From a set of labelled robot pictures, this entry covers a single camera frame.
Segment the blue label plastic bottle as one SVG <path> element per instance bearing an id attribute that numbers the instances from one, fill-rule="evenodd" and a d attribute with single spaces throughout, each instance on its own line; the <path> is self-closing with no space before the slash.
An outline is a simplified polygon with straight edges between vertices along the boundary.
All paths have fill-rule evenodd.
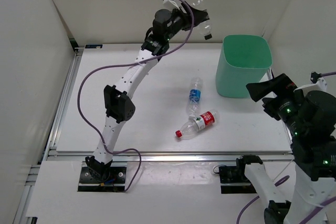
<path id="1" fill-rule="evenodd" d="M 191 80 L 188 103 L 186 107 L 189 119 L 196 117 L 199 113 L 202 87 L 203 80 L 201 78 L 195 77 Z"/>

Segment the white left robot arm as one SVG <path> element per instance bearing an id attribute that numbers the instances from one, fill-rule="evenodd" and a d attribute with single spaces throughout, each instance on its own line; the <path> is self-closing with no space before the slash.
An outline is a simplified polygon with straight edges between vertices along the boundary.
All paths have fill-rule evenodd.
<path id="1" fill-rule="evenodd" d="M 135 62 L 126 65 L 126 73 L 116 84 L 105 86 L 105 126 L 102 131 L 96 130 L 100 142 L 94 153 L 85 158 L 90 175 L 98 182 L 106 182 L 111 177 L 110 167 L 115 155 L 113 149 L 121 129 L 135 113 L 132 97 L 139 84 L 161 58 L 170 53 L 169 41 L 179 31 L 190 33 L 194 27 L 208 20 L 207 10 L 197 9 L 189 4 L 182 4 L 172 10 L 157 11 Z"/>

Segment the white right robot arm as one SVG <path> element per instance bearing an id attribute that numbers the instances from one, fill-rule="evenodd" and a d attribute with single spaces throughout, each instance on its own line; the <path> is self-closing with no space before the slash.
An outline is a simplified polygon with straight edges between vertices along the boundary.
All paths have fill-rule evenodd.
<path id="1" fill-rule="evenodd" d="M 286 200 L 258 156 L 236 161 L 236 177 L 250 181 L 264 205 L 265 223 L 323 223 L 326 207 L 335 202 L 335 97 L 324 80 L 297 87 L 285 74 L 246 86 L 264 111 L 282 121 L 291 135 L 296 182 Z"/>

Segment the black label plastic bottle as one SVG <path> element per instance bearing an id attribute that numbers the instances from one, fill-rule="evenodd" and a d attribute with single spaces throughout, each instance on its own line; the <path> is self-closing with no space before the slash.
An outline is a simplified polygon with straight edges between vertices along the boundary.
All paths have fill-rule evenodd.
<path id="1" fill-rule="evenodd" d="M 206 4 L 203 0 L 196 0 L 192 7 L 198 11 L 204 13 L 204 17 L 201 18 L 201 22 L 197 25 L 198 32 L 204 37 L 205 40 L 212 38 L 212 28 L 209 14 L 206 8 Z"/>

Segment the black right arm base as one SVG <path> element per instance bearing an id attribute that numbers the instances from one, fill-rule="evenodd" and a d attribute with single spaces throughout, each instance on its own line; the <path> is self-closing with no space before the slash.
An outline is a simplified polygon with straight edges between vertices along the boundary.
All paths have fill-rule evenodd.
<path id="1" fill-rule="evenodd" d="M 234 166 L 216 166 L 218 171 L 213 169 L 213 172 L 219 175 L 221 194 L 255 194 L 255 188 L 245 176 L 246 165 L 253 163 L 263 164 L 263 161 L 256 155 L 243 155 L 236 159 Z"/>

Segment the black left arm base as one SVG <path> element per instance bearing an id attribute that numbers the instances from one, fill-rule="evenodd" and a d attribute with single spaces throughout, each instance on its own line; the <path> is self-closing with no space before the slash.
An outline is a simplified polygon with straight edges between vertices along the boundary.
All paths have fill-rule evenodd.
<path id="1" fill-rule="evenodd" d="M 101 176 L 93 172 L 82 163 L 77 191 L 79 192 L 107 192 L 121 193 L 125 190 L 127 178 L 126 163 L 112 163 L 112 166 Z"/>

